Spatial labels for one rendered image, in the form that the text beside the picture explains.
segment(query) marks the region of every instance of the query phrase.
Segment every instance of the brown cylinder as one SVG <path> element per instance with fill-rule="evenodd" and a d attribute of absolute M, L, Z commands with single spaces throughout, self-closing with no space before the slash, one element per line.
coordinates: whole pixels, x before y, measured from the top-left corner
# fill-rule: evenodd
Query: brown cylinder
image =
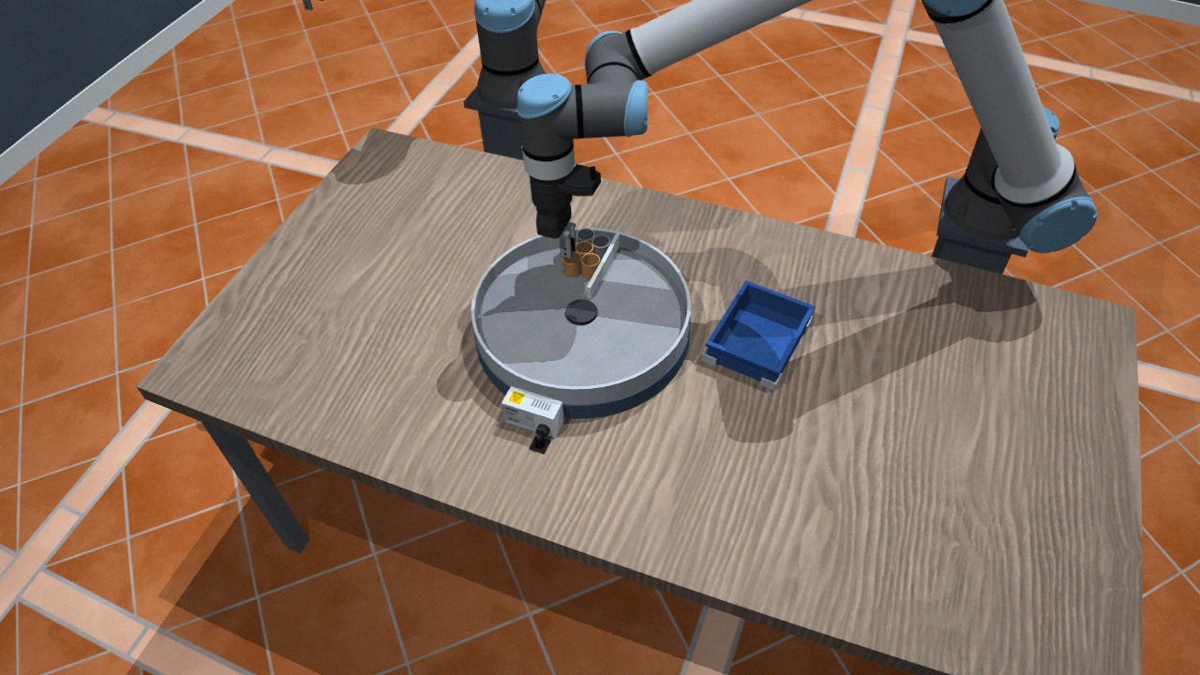
<path fill-rule="evenodd" d="M 563 274 L 570 277 L 576 277 L 581 273 L 580 268 L 580 255 L 576 253 L 569 258 L 563 258 Z"/>
<path fill-rule="evenodd" d="M 583 268 L 583 277 L 592 279 L 592 275 L 596 273 L 596 267 L 600 265 L 600 256 L 595 253 L 583 253 L 580 257 L 580 267 Z"/>

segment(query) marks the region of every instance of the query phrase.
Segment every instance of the control box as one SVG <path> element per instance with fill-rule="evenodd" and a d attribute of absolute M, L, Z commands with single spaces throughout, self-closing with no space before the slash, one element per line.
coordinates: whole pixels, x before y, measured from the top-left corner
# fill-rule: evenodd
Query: control box
<path fill-rule="evenodd" d="M 550 437 L 558 436 L 563 428 L 563 404 L 547 396 L 539 396 L 509 387 L 504 394 L 504 420 L 530 431 L 536 431 L 539 424 L 550 428 Z"/>

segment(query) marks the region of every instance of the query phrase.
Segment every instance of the tiled floor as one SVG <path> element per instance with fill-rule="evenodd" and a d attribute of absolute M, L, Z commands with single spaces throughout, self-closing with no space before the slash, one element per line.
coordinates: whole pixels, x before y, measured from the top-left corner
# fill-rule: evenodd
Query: tiled floor
<path fill-rule="evenodd" d="M 542 62 L 581 82 L 598 30 L 674 4 L 551 0 Z M 1200 28 L 1078 0 L 1007 6 L 1028 54 L 1200 89 Z M 872 24 L 889 7 L 804 6 Z M 935 32 L 919 2 L 911 28 Z M 474 30 L 467 0 L 236 0 L 106 107 L 337 160 Z M 768 22 L 654 74 L 648 133 L 581 141 L 577 161 L 824 227 L 878 46 Z M 413 133 L 481 149 L 462 107 L 478 72 Z M 1200 376 L 1200 98 L 1032 73 L 1102 216 L 1079 245 L 1009 273 L 1134 307 L 1139 359 Z M 977 131 L 946 52 L 908 42 L 857 235 L 928 253 L 942 180 Z M 134 386 L 317 180 L 80 123 L 0 186 L 0 545 L 25 545 L 138 410 Z M 1140 400 L 1144 673 L 1198 673 L 1200 404 Z M 308 522 L 302 555 L 170 413 L 47 572 L 251 673 L 679 671 L 698 605 L 258 449 Z M 733 675 L 890 671 L 749 622 L 734 658 Z M 137 670 L 26 604 L 0 621 L 0 674 Z"/>

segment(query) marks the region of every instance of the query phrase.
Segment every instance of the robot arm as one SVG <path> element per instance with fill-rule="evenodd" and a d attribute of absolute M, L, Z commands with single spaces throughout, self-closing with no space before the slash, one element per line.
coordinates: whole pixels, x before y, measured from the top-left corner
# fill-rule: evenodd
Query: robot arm
<path fill-rule="evenodd" d="M 624 34 L 593 38 L 584 85 L 558 74 L 526 80 L 517 114 L 539 234 L 560 238 L 564 255 L 574 251 L 570 197 L 594 193 L 600 180 L 594 168 L 575 165 L 574 142 L 643 133 L 644 78 L 806 1 L 692 0 Z M 1019 235 L 1039 252 L 1070 246 L 1096 222 L 1096 207 L 1070 153 L 1055 143 L 1003 1 L 923 2 L 980 124 L 946 215 L 976 237 Z"/>

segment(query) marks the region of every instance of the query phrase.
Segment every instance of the blue joint cap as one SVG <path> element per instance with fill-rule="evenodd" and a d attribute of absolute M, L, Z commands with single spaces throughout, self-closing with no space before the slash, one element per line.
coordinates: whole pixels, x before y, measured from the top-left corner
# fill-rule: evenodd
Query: blue joint cap
<path fill-rule="evenodd" d="M 512 32 L 533 17 L 534 0 L 475 0 L 475 22 L 490 32 Z"/>
<path fill-rule="evenodd" d="M 930 12 L 947 19 L 970 17 L 991 0 L 920 0 Z"/>
<path fill-rule="evenodd" d="M 571 80 L 560 74 L 530 77 L 517 89 L 517 115 L 527 120 L 548 115 L 566 103 L 570 95 Z"/>
<path fill-rule="evenodd" d="M 629 98 L 625 100 L 625 136 L 646 133 L 649 125 L 649 100 L 650 88 L 646 85 L 646 80 L 640 79 L 629 88 Z"/>
<path fill-rule="evenodd" d="M 618 31 L 618 30 L 606 30 L 606 31 L 601 32 L 600 35 L 593 37 L 592 42 L 588 42 L 588 48 L 583 50 L 583 58 L 587 58 L 588 52 L 592 50 L 592 46 L 596 43 L 596 40 L 600 40 L 601 37 L 604 37 L 606 35 L 610 35 L 610 34 L 612 34 L 612 35 L 620 35 L 620 31 Z"/>
<path fill-rule="evenodd" d="M 1058 138 L 1058 118 L 1050 112 L 1050 108 L 1042 108 L 1042 112 L 1046 114 L 1046 121 L 1050 123 L 1050 133 Z"/>
<path fill-rule="evenodd" d="M 1052 253 L 1079 241 L 1096 225 L 1096 202 L 1073 197 L 1033 216 L 1021 228 L 1021 241 L 1037 253 Z"/>

